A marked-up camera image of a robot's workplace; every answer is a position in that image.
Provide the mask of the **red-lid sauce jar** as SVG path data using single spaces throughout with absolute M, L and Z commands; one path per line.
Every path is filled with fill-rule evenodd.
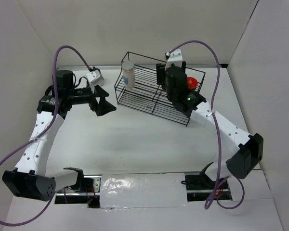
M 187 86 L 189 90 L 196 90 L 198 81 L 194 77 L 187 77 Z

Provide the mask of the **white bottle silver cap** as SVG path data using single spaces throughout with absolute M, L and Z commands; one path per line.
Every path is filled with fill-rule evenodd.
M 132 89 L 135 86 L 134 63 L 125 61 L 121 65 L 123 72 L 123 81 L 126 89 Z

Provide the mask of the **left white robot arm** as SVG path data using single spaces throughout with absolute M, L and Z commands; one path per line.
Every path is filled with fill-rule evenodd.
M 12 171 L 5 171 L 2 180 L 16 197 L 49 201 L 63 188 L 75 192 L 85 188 L 83 170 L 65 167 L 55 176 L 46 175 L 46 165 L 54 139 L 72 106 L 87 104 L 97 116 L 116 110 L 106 98 L 109 94 L 102 88 L 101 71 L 92 68 L 83 77 L 86 87 L 79 88 L 76 76 L 70 70 L 58 70 L 56 86 L 49 86 L 39 100 L 36 122 L 24 148 L 24 153 Z

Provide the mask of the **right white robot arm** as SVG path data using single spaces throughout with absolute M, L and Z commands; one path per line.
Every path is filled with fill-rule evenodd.
M 240 129 L 219 112 L 196 91 L 196 84 L 188 80 L 184 66 L 156 65 L 157 84 L 166 92 L 174 108 L 193 122 L 197 122 L 213 134 L 219 135 L 218 143 L 225 144 L 231 157 L 218 158 L 201 171 L 201 185 L 210 189 L 217 179 L 234 176 L 240 180 L 259 164 L 263 158 L 263 137 Z

